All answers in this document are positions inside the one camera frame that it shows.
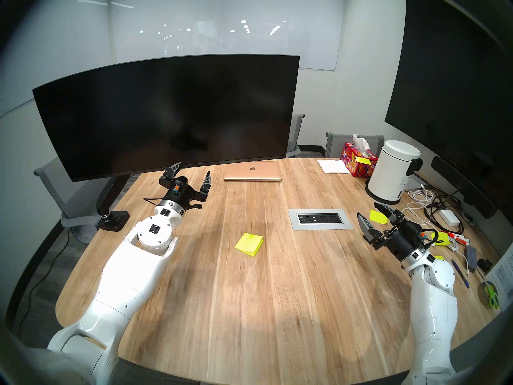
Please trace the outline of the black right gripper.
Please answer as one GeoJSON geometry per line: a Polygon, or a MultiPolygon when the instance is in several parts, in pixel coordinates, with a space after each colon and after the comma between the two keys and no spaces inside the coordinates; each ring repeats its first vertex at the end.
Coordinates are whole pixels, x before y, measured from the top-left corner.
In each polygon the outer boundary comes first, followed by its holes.
{"type": "Polygon", "coordinates": [[[382,203],[374,203],[377,211],[387,217],[392,224],[392,228],[385,232],[380,232],[366,219],[361,213],[357,213],[357,220],[363,233],[363,238],[375,250],[386,247],[394,257],[402,262],[408,257],[419,258],[425,250],[428,250],[429,244],[424,243],[420,237],[420,225],[407,220],[402,216],[399,209],[394,209],[382,203]]]}

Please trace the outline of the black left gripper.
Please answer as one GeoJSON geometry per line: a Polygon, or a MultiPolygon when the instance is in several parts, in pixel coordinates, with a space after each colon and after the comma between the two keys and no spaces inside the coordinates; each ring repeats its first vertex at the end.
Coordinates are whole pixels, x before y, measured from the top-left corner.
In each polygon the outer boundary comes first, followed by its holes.
{"type": "Polygon", "coordinates": [[[191,204],[191,201],[206,202],[211,188],[211,172],[207,171],[201,189],[196,191],[188,184],[186,177],[180,176],[175,178],[181,167],[181,162],[173,164],[164,171],[164,176],[160,177],[160,185],[168,189],[168,192],[161,199],[159,205],[169,201],[173,205],[180,206],[183,210],[202,209],[201,203],[191,204]]]}

